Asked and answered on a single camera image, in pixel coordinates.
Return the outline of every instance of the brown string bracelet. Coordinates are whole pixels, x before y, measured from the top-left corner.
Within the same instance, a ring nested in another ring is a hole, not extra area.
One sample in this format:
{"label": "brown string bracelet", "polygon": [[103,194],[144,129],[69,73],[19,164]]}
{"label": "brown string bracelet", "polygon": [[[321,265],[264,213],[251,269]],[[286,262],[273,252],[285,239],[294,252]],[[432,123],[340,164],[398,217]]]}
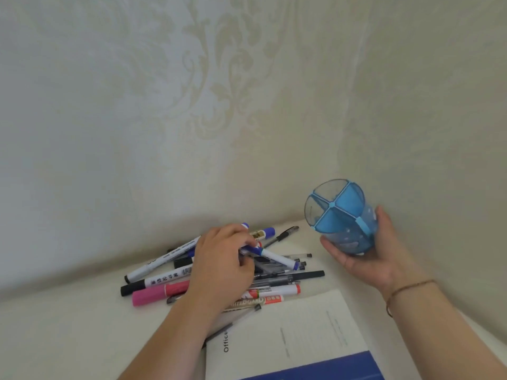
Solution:
{"label": "brown string bracelet", "polygon": [[436,281],[434,281],[433,279],[431,279],[431,280],[425,280],[425,281],[421,281],[420,283],[410,284],[410,285],[406,285],[404,287],[396,289],[396,291],[394,291],[389,296],[389,299],[387,299],[387,301],[385,302],[385,311],[387,312],[387,314],[390,317],[392,317],[391,311],[389,310],[389,305],[391,304],[392,298],[395,297],[398,293],[400,293],[400,292],[402,292],[402,291],[404,291],[406,289],[420,287],[421,285],[425,285],[425,284],[429,284],[429,283],[436,283]]}

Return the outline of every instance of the forearm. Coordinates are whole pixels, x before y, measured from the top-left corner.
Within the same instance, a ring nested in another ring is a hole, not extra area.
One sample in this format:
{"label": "forearm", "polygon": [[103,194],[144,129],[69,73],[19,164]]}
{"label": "forearm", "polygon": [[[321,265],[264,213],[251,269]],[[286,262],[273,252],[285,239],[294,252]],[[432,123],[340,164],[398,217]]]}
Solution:
{"label": "forearm", "polygon": [[182,297],[119,380],[191,378],[216,315],[215,310],[204,310],[195,297]]}
{"label": "forearm", "polygon": [[424,380],[507,379],[507,369],[433,283],[398,293],[390,311]]}

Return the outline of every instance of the wallpaper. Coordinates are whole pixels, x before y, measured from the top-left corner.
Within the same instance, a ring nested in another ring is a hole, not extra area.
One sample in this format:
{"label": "wallpaper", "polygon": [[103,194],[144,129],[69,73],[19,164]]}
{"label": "wallpaper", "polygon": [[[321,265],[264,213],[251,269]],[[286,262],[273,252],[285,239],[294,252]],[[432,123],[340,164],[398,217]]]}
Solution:
{"label": "wallpaper", "polygon": [[0,0],[0,288],[301,218],[373,0]]}
{"label": "wallpaper", "polygon": [[376,0],[340,171],[507,341],[507,0]]}

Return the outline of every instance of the white tabletop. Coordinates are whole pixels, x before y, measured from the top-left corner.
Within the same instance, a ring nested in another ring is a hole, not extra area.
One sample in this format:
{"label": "white tabletop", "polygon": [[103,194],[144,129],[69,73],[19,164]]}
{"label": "white tabletop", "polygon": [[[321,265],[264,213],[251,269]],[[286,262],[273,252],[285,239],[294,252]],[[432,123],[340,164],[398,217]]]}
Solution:
{"label": "white tabletop", "polygon": [[[366,343],[386,379],[418,379],[394,321],[377,292],[350,277],[320,246],[305,221],[301,230],[270,250],[312,253],[307,270],[326,276],[301,284],[300,297],[340,288]],[[113,379],[129,364],[169,311],[165,301],[134,308],[120,296],[123,276],[142,264],[23,296],[0,304],[0,379]],[[169,270],[171,264],[155,273]],[[507,363],[507,348],[481,327],[474,330]],[[195,379],[204,379],[204,352]]]}

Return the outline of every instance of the pile of pens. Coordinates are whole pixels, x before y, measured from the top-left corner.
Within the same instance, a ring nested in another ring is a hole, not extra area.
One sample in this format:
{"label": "pile of pens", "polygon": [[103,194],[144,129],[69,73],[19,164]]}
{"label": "pile of pens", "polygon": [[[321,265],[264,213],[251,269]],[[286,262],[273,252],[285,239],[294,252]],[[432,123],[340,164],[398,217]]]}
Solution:
{"label": "pile of pens", "polygon": [[[248,229],[248,224],[243,223],[243,226]],[[284,296],[301,293],[301,280],[324,276],[323,270],[306,271],[306,262],[302,262],[300,258],[312,257],[311,253],[281,256],[266,249],[298,229],[298,226],[293,226],[276,237],[274,237],[275,229],[272,227],[251,233],[257,240],[258,246],[254,248],[244,245],[239,253],[254,258],[256,269],[254,281],[241,299],[229,306],[226,311],[281,302]],[[262,245],[261,240],[267,239],[270,240]],[[195,246],[198,240],[199,237],[196,237],[125,275],[127,285],[120,288],[121,295],[132,295],[134,306],[142,306],[163,299],[167,299],[167,304],[175,302],[189,287],[190,281],[187,277],[192,273]],[[155,268],[170,261],[174,261],[173,270],[143,279]]]}

